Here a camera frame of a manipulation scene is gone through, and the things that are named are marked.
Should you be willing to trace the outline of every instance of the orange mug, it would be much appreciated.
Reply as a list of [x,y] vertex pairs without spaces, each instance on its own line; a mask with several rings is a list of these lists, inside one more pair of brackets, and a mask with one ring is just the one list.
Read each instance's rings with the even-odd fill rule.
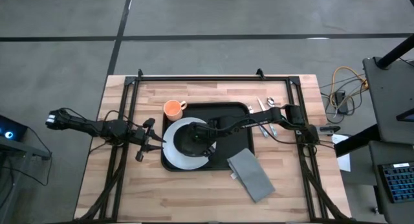
[[181,119],[182,110],[187,107],[187,102],[178,102],[176,100],[169,100],[164,104],[164,113],[170,121]]

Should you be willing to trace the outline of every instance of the fork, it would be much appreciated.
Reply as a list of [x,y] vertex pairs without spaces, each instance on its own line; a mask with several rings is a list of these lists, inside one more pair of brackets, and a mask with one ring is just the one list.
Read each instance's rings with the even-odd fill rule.
[[[248,108],[248,112],[250,114],[253,114],[254,113],[254,110],[253,110],[252,106],[249,105],[249,106],[247,106],[247,108]],[[265,137],[268,137],[269,136],[269,134],[266,132],[266,130],[262,126],[259,126],[259,129],[263,133],[263,136],[265,136]]]

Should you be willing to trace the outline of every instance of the gray cloth napkin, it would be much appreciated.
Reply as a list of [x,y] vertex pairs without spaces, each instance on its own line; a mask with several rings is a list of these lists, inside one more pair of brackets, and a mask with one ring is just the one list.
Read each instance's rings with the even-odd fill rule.
[[244,149],[227,161],[255,203],[275,191],[265,171],[250,150]]

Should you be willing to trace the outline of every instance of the blue light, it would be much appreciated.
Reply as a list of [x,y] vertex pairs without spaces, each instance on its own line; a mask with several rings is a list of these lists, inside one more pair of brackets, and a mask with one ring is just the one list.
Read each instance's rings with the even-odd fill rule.
[[7,139],[11,139],[13,137],[13,133],[11,131],[8,131],[8,132],[5,133],[5,137]]

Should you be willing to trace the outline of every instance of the wooden table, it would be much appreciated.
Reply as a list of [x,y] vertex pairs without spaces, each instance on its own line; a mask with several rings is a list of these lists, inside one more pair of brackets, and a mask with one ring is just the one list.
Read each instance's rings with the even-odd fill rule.
[[[119,109],[124,78],[108,77],[99,119],[103,119],[108,111]],[[314,125],[326,124],[316,76],[300,75],[300,79],[309,122]],[[153,117],[156,120],[155,132],[162,135],[162,107],[167,100],[173,98],[190,103],[236,101],[259,111],[257,96],[262,102],[271,96],[278,106],[288,102],[284,82],[140,82],[133,121],[142,124]],[[111,118],[116,118],[116,113],[108,119]],[[295,140],[293,131],[278,125],[275,128],[280,140]],[[118,221],[309,220],[296,145],[280,144],[270,137],[265,139],[258,128],[252,131],[256,157],[276,188],[273,194],[255,204],[241,183],[230,177],[230,170],[169,172],[160,163],[160,151],[147,153],[142,162],[137,162],[135,155],[139,146],[131,144]],[[101,143],[103,140],[96,138],[91,147]],[[89,156],[75,218],[85,214],[103,190],[110,148],[104,146]],[[338,208],[351,216],[335,152],[318,146],[317,160],[323,188]],[[320,217],[314,190],[312,196],[317,216]],[[110,197],[108,215],[111,213],[112,201]]]

